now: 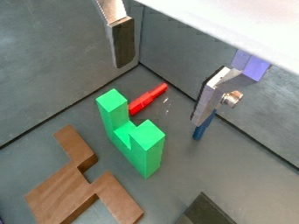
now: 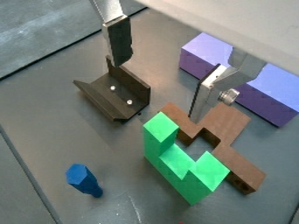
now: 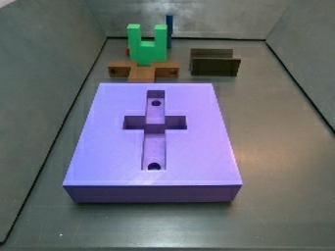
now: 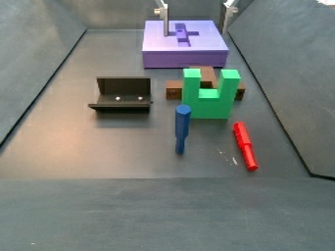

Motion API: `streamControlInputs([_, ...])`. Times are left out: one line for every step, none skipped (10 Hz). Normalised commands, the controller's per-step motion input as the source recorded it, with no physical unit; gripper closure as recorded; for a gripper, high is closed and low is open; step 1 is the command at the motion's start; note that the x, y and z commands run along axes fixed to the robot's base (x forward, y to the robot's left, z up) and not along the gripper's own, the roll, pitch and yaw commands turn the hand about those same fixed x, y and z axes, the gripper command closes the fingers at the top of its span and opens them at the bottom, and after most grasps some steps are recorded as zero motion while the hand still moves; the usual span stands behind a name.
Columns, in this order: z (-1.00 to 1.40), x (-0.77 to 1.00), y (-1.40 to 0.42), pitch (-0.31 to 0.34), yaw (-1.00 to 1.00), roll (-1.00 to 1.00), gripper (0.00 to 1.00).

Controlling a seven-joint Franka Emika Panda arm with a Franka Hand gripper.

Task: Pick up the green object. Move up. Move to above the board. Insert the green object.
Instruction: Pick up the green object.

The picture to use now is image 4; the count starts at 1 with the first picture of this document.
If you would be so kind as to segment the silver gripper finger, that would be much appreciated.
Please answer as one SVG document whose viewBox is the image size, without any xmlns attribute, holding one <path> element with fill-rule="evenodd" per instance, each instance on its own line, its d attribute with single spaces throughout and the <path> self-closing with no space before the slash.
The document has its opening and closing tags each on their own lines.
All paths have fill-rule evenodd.
<svg viewBox="0 0 335 251">
<path fill-rule="evenodd" d="M 238 3 L 239 0 L 227 0 L 223 4 L 224 6 L 224 21 L 223 21 L 223 32 L 227 32 L 230 26 L 230 19 L 232 18 L 234 14 L 238 13 Z"/>
<path fill-rule="evenodd" d="M 158 8 L 154 10 L 155 15 L 160 17 L 164 22 L 164 36 L 168 36 L 168 4 L 164 0 L 155 0 Z"/>
</svg>

